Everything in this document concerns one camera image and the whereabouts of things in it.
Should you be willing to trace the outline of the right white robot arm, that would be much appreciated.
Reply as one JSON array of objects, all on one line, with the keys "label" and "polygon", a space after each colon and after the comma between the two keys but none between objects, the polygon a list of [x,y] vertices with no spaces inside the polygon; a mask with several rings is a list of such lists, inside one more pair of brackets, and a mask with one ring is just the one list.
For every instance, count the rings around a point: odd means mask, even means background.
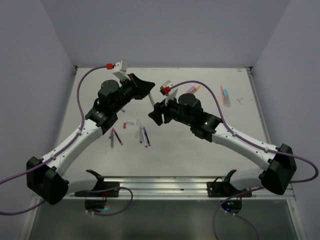
[{"label": "right white robot arm", "polygon": [[283,195],[296,172],[291,147],[286,144],[277,147],[249,136],[239,137],[221,118],[205,112],[201,102],[191,93],[157,102],[148,116],[158,126],[172,120],[189,126],[197,138],[224,146],[256,164],[253,169],[233,169],[222,181],[208,183],[215,197],[232,197],[247,189],[261,187]]}]

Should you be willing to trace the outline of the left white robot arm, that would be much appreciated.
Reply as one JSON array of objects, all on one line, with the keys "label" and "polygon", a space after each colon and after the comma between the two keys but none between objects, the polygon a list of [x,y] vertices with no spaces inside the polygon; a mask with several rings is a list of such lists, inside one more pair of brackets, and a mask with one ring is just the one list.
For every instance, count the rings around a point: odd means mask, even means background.
[{"label": "left white robot arm", "polygon": [[154,86],[155,83],[141,80],[133,73],[120,82],[104,81],[78,129],[42,158],[32,157],[27,161],[27,187],[51,205],[71,193],[101,195],[107,186],[100,174],[88,170],[89,176],[72,180],[66,176],[67,170],[90,144],[112,128],[118,120],[117,113],[126,104],[132,99],[144,99]]}]

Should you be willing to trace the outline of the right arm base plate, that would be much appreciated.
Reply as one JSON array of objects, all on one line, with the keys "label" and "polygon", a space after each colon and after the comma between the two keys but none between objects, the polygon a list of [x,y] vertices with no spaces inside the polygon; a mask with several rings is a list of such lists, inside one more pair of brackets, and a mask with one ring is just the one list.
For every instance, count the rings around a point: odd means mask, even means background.
[{"label": "right arm base plate", "polygon": [[210,181],[206,183],[206,187],[207,195],[209,198],[227,198],[237,194],[241,194],[240,196],[245,198],[252,197],[251,192],[246,192],[246,189],[238,190],[228,182]]}]

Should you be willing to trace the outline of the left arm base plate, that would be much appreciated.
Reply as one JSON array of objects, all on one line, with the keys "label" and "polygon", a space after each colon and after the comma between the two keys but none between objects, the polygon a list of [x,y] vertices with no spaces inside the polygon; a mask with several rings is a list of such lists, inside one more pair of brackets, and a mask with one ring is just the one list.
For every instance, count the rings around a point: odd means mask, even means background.
[{"label": "left arm base plate", "polygon": [[98,182],[92,190],[78,191],[76,197],[117,198],[119,196],[120,183],[117,181]]}]

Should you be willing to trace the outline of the purple highlighter pen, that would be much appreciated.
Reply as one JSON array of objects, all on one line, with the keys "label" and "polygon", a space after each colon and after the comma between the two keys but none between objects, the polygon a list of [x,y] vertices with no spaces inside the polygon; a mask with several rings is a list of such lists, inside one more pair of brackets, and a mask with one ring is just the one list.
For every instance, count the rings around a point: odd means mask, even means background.
[{"label": "purple highlighter pen", "polygon": [[110,148],[113,149],[114,148],[114,131],[111,130],[110,131]]}]

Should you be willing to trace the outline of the pink capped marker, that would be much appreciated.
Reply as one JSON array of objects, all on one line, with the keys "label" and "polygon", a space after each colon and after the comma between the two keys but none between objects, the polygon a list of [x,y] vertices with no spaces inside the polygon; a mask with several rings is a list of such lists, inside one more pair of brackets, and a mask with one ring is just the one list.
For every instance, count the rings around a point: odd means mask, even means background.
[{"label": "pink capped marker", "polygon": [[142,133],[142,142],[143,142],[143,145],[145,148],[148,147],[148,143],[147,143],[147,139],[146,139],[146,136],[145,136],[145,133],[144,133],[144,130],[142,129],[141,130],[141,133]]}]

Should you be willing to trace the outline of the green capped marker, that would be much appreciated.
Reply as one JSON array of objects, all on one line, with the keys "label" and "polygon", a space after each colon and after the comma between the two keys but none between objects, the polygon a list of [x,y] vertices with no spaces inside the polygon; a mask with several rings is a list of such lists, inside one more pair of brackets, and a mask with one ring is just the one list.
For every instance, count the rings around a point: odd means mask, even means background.
[{"label": "green capped marker", "polygon": [[154,99],[153,99],[152,94],[151,94],[151,93],[149,93],[149,94],[148,94],[148,97],[149,97],[149,100],[150,100],[150,103],[151,103],[152,107],[154,108],[155,101],[154,101]]}]

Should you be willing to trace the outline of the red pen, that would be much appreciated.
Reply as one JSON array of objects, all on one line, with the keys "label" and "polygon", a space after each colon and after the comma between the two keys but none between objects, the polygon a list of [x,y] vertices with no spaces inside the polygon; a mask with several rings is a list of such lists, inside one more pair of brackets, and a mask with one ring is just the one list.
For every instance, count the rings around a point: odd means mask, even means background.
[{"label": "red pen", "polygon": [[112,131],[113,131],[115,137],[117,138],[118,142],[120,143],[120,145],[123,146],[123,142],[122,142],[122,140],[120,139],[120,137],[119,137],[117,131],[115,130],[115,128],[112,128]]}]

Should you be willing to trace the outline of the blue pen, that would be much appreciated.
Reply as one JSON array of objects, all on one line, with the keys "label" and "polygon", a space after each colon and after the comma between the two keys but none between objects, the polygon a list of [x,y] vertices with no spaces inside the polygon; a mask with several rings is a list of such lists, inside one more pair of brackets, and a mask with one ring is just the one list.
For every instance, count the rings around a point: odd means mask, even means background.
[{"label": "blue pen", "polygon": [[148,134],[147,134],[147,131],[146,131],[146,128],[143,126],[143,132],[144,132],[144,136],[145,136],[145,139],[146,139],[146,142],[147,142],[147,145],[148,147],[151,146],[151,143],[150,143],[150,140],[149,140],[149,137],[148,137]]}]

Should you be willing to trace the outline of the white blue-tipped marker pen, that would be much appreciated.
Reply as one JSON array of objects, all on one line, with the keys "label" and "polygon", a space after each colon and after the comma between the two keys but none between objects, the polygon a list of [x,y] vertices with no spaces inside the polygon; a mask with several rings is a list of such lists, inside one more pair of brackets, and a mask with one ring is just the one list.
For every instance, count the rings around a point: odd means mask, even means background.
[{"label": "white blue-tipped marker pen", "polygon": [[142,132],[142,125],[141,125],[140,121],[139,121],[138,127],[139,127],[139,142],[140,142],[140,144],[142,144],[143,143],[143,132]]}]

